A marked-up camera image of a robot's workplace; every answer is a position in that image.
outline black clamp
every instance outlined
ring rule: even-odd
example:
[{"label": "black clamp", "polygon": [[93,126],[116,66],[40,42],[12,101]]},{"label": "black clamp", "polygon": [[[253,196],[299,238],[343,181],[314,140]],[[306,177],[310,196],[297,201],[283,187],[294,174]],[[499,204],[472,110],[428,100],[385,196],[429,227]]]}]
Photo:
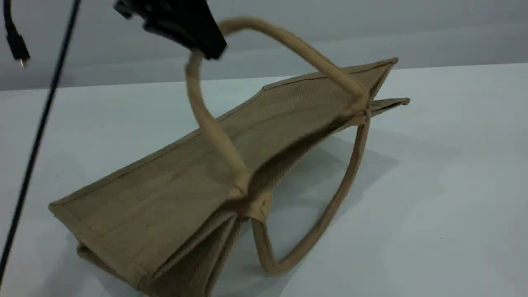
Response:
[{"label": "black clamp", "polygon": [[118,0],[114,8],[127,20],[141,16],[145,31],[198,48],[206,59],[217,60],[227,47],[205,0]]}]

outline jute tote bag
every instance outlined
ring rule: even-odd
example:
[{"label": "jute tote bag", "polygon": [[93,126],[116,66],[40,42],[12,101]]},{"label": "jute tote bag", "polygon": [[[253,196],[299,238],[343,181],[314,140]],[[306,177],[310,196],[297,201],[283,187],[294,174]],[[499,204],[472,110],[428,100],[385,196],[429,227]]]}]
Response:
[{"label": "jute tote bag", "polygon": [[[316,244],[346,197],[371,117],[408,98],[373,100],[396,59],[338,68],[290,32],[249,17],[220,24],[252,29],[319,70],[264,86],[218,119],[200,91],[203,56],[186,67],[200,128],[167,147],[50,204],[79,241],[78,253],[149,296],[207,296],[242,224],[250,221],[262,268],[275,275]],[[311,231],[277,261],[266,230],[273,187],[329,135],[358,126],[344,178]]]}]

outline bag handle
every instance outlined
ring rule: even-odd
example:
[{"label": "bag handle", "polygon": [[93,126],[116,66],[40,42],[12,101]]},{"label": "bag handle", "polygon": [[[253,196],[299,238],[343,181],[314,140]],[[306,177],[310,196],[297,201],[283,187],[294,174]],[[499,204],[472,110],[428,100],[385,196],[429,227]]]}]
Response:
[{"label": "bag handle", "polygon": [[[355,115],[357,112],[364,110],[369,99],[367,89],[359,81],[343,72],[325,56],[289,31],[254,17],[230,18],[221,22],[219,28],[224,36],[242,29],[252,29],[270,36],[332,79],[352,95],[353,98],[357,98],[357,101],[352,102],[343,111],[345,115]],[[250,173],[222,126],[205,106],[200,88],[200,66],[202,60],[203,54],[199,50],[193,50],[185,68],[189,101],[203,133],[209,137],[235,175],[234,187],[229,194],[230,198],[242,198],[248,193]]]},{"label": "bag handle", "polygon": [[265,224],[266,215],[263,215],[262,217],[255,216],[251,218],[253,237],[255,239],[260,265],[268,274],[276,275],[284,273],[297,265],[297,263],[299,263],[314,247],[317,241],[319,241],[320,237],[332,222],[332,219],[336,215],[348,194],[348,191],[359,169],[361,158],[363,157],[363,151],[365,149],[366,137],[369,132],[371,118],[371,112],[369,109],[366,109],[365,113],[365,124],[357,127],[352,156],[350,157],[345,175],[343,176],[343,179],[341,180],[334,197],[311,230],[302,238],[301,241],[299,241],[299,243],[291,250],[291,252],[286,257],[284,257],[284,259],[277,262],[275,258],[273,247],[271,245],[271,241],[268,236],[268,230]]}]

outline black cord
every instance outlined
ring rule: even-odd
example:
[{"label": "black cord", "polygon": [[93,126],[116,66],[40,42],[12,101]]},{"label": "black cord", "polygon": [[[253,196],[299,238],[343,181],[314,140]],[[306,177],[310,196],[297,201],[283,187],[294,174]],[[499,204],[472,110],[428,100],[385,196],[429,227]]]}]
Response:
[{"label": "black cord", "polygon": [[[11,1],[4,0],[4,8],[10,7]],[[68,20],[68,27],[66,28],[66,33],[62,39],[61,50],[59,53],[58,61],[55,65],[55,72],[53,73],[53,78],[51,80],[50,90],[48,92],[48,97],[46,103],[42,110],[42,115],[39,122],[39,127],[33,142],[33,148],[31,149],[30,159],[27,163],[26,171],[24,173],[24,179],[22,182],[22,187],[18,195],[18,201],[16,203],[15,212],[13,214],[13,220],[11,221],[11,227],[9,228],[9,233],[7,235],[7,241],[5,242],[4,251],[2,252],[2,261],[0,262],[0,288],[2,286],[2,279],[4,278],[5,269],[7,266],[7,260],[11,251],[11,246],[13,245],[13,240],[15,238],[16,229],[20,221],[20,215],[22,214],[22,208],[24,207],[24,201],[26,199],[27,190],[30,186],[31,175],[33,174],[33,168],[35,167],[36,157],[39,154],[40,144],[42,142],[42,136],[44,135],[44,129],[46,123],[48,122],[48,117],[50,114],[51,106],[53,105],[53,98],[55,97],[55,92],[59,81],[61,78],[62,68],[64,66],[64,61],[66,60],[66,55],[68,54],[68,47],[70,46],[70,41],[73,33],[73,28],[75,27],[75,22],[77,20],[77,15],[79,13],[79,7],[81,5],[81,0],[74,0],[73,6],[70,12],[70,19]]]},{"label": "black cord", "polygon": [[16,30],[13,17],[11,17],[11,0],[4,0],[4,22],[5,30],[8,32],[13,29]]},{"label": "black cord", "polygon": [[4,22],[6,30],[6,39],[13,58],[18,60],[22,67],[27,66],[30,59],[30,53],[27,50],[26,43],[16,30],[13,17],[11,16],[11,0],[4,0]]}]

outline white table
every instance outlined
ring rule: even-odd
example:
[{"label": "white table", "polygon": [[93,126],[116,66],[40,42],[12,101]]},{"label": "white table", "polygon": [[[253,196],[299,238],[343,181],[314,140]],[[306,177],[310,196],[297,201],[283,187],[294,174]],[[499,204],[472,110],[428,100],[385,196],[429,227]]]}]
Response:
[{"label": "white table", "polygon": [[[360,173],[336,220],[290,273],[265,277],[247,229],[216,296],[527,296],[528,64],[393,71]],[[204,82],[216,115],[279,78]],[[45,90],[0,92],[0,240],[11,221]],[[80,259],[47,209],[195,129],[181,82],[61,89],[0,296],[140,294]],[[276,190],[279,255],[337,188],[354,129],[311,152]]]}]

